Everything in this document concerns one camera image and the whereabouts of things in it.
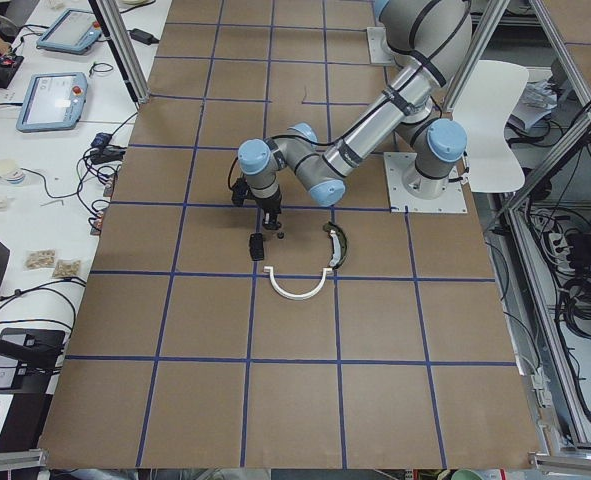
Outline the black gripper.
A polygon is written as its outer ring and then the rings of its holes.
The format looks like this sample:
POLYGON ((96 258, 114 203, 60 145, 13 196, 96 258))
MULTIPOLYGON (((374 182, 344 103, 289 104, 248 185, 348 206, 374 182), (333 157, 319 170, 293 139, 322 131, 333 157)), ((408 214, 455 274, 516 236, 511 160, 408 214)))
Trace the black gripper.
POLYGON ((259 198, 257 204, 262 209, 262 226, 265 230, 280 229, 281 223, 279 215, 281 214, 282 196, 273 195, 271 197, 259 198))

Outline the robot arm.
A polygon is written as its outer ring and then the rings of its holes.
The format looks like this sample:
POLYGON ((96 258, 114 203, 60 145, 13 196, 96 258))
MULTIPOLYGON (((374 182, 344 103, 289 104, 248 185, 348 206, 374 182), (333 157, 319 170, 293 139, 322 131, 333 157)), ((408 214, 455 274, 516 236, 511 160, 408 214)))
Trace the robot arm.
POLYGON ((241 175, 231 187, 232 202, 241 206, 254 200, 268 230, 281 226, 277 174, 285 168, 316 204, 328 207, 343 197, 345 178, 392 132, 416 151, 411 173, 424 198, 446 182, 464 154, 463 127, 437 115, 431 95, 453 78, 469 49, 470 2, 377 1, 373 8, 400 71, 348 130, 321 144, 314 130, 301 122, 281 135, 247 140, 237 151, 241 175))

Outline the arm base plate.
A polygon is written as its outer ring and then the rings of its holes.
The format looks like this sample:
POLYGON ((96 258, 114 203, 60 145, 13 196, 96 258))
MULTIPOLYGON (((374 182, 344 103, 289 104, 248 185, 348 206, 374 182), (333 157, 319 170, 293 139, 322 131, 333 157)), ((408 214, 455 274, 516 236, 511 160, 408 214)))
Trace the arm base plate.
POLYGON ((384 165, 390 210, 393 213, 466 214, 467 205, 457 165, 447 178, 422 177, 416 170, 416 154, 385 152, 384 165))
POLYGON ((394 54, 386 41, 384 27, 368 27, 366 29, 370 63, 376 66, 393 66, 394 54))

